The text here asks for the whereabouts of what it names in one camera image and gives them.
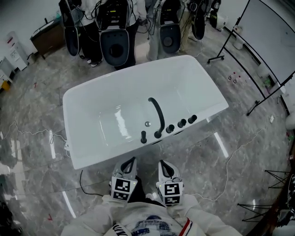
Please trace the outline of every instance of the marble floor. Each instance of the marble floor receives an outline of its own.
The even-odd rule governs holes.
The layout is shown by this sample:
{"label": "marble floor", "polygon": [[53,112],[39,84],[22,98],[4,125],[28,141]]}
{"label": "marble floor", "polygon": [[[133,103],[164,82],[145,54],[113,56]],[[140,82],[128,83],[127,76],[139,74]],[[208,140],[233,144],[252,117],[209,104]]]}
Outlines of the marble floor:
{"label": "marble floor", "polygon": [[[195,195],[204,210],[218,215],[245,235],[255,223],[241,221],[252,215],[237,203],[257,205],[274,201],[279,190],[268,189],[276,181],[264,170],[288,168],[289,142],[281,101],[277,103],[276,98],[271,98],[247,117],[246,112],[254,101],[262,99],[251,80],[243,77],[237,84],[228,80],[233,71],[242,69],[226,52],[224,61],[206,63],[217,55],[227,35],[227,31],[220,33],[207,25],[202,42],[189,40],[187,54],[196,56],[202,49],[196,59],[216,83],[229,108],[200,129],[191,129],[185,136],[179,134],[151,146],[138,156],[138,175],[146,193],[153,192],[158,161],[173,163],[182,174],[185,192],[211,199]],[[258,64],[247,50],[235,50],[232,40],[228,49],[258,79],[254,72]],[[137,63],[147,62],[147,50],[147,35],[137,34]],[[59,235],[73,218],[101,202],[100,196],[82,192],[81,170],[73,169],[64,150],[64,140],[55,136],[50,141],[52,133],[66,139],[62,101],[66,90],[112,71],[106,62],[91,68],[86,61],[71,57],[62,48],[18,72],[11,90],[0,94],[2,197],[25,235]],[[275,117],[272,124],[271,115]],[[8,133],[14,121],[21,131],[36,133],[47,129],[50,133],[21,134],[15,125]],[[107,194],[113,168],[114,164],[83,168],[85,191]]]}

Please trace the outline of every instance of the white sneaker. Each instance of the white sneaker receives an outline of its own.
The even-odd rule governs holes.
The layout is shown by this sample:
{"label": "white sneaker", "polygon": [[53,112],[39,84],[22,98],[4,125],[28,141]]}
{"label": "white sneaker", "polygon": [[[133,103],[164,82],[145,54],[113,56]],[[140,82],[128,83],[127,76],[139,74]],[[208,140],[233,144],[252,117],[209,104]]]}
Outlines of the white sneaker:
{"label": "white sneaker", "polygon": [[100,63],[102,63],[102,61],[103,61],[103,58],[99,62],[91,62],[91,67],[96,67],[97,65],[99,65]]}
{"label": "white sneaker", "polygon": [[153,195],[152,194],[147,194],[146,195],[146,198],[149,198],[150,200],[155,200],[155,198],[153,197]]}

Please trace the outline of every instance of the freestanding bathtub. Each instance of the freestanding bathtub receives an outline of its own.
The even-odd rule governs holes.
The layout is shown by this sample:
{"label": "freestanding bathtub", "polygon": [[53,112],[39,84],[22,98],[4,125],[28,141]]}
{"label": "freestanding bathtub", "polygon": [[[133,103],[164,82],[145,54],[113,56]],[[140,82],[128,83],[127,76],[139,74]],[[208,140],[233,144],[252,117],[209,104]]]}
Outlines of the freestanding bathtub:
{"label": "freestanding bathtub", "polygon": [[[165,128],[160,138],[159,104]],[[215,83],[191,56],[177,56],[116,71],[66,91],[65,131],[75,169],[93,165],[190,129],[228,108]],[[190,124],[193,115],[197,119]],[[178,127],[185,119],[186,125]],[[175,129],[167,133],[166,128]],[[146,132],[146,143],[141,132]]]}

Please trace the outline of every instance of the whiteboard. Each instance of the whiteboard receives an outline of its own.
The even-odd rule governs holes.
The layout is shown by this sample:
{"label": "whiteboard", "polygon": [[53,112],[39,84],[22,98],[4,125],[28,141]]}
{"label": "whiteboard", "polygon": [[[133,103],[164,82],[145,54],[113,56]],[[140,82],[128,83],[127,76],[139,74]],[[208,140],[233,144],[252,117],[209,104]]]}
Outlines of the whiteboard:
{"label": "whiteboard", "polygon": [[239,36],[264,60],[280,83],[295,71],[295,32],[260,0],[250,0]]}

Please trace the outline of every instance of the black metal stand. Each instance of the black metal stand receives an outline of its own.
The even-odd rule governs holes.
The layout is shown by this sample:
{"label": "black metal stand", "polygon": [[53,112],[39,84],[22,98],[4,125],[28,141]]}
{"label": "black metal stand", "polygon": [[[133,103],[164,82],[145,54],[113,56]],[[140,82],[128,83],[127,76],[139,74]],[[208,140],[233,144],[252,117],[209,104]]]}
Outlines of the black metal stand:
{"label": "black metal stand", "polygon": [[265,170],[265,172],[269,173],[271,176],[274,176],[279,182],[268,187],[269,189],[282,189],[284,186],[277,186],[278,184],[282,183],[282,184],[286,184],[286,181],[288,179],[289,176],[287,176],[286,178],[281,178],[280,176],[274,174],[274,173],[284,173],[285,175],[286,174],[290,174],[290,172],[285,172],[285,171],[268,171],[268,170]]}
{"label": "black metal stand", "polygon": [[244,222],[259,222],[258,220],[252,220],[252,219],[256,219],[256,218],[258,218],[260,216],[265,216],[267,211],[264,212],[264,213],[259,213],[259,212],[256,212],[254,210],[249,209],[249,207],[254,208],[254,209],[266,209],[266,210],[269,210],[269,209],[271,209],[272,205],[246,205],[246,204],[239,204],[238,203],[238,206],[243,207],[246,210],[254,212],[256,214],[254,217],[251,217],[251,218],[248,218],[248,219],[243,219],[242,221],[244,221]]}
{"label": "black metal stand", "polygon": [[[247,9],[248,7],[248,4],[249,4],[250,0],[248,0],[248,3],[241,15],[241,17],[238,18],[238,20],[236,21],[236,24],[235,25],[238,25],[241,18],[243,17],[244,15],[244,12],[245,10]],[[232,31],[230,32],[230,35],[228,36],[228,38],[226,39],[224,45],[222,46],[220,52],[218,53],[218,55],[216,57],[213,57],[213,58],[210,58],[207,63],[209,64],[212,60],[215,60],[215,59],[222,59],[224,60],[224,55],[221,55],[221,52],[223,50],[225,50],[233,59],[235,59],[235,61],[242,67],[242,69],[247,73],[247,75],[249,76],[249,78],[253,81],[253,83],[255,84],[256,88],[260,91],[261,95],[263,96],[263,100],[262,101],[255,101],[255,104],[253,105],[253,107],[247,112],[247,116],[249,116],[252,111],[258,107],[261,103],[263,103],[264,101],[266,101],[268,98],[270,98],[273,94],[275,94],[282,86],[284,86],[290,79],[292,79],[293,77],[293,74],[295,73],[295,71],[280,85],[280,87],[278,87],[272,94],[270,94],[269,96],[265,96],[264,93],[262,92],[262,90],[259,88],[258,84],[256,83],[256,81],[253,79],[253,77],[249,74],[249,72],[246,70],[246,68],[238,61],[237,58],[235,58],[235,56],[225,47],[225,45],[227,44],[227,42],[229,41],[230,37],[233,35],[233,32],[234,32],[234,29],[232,29]]]}

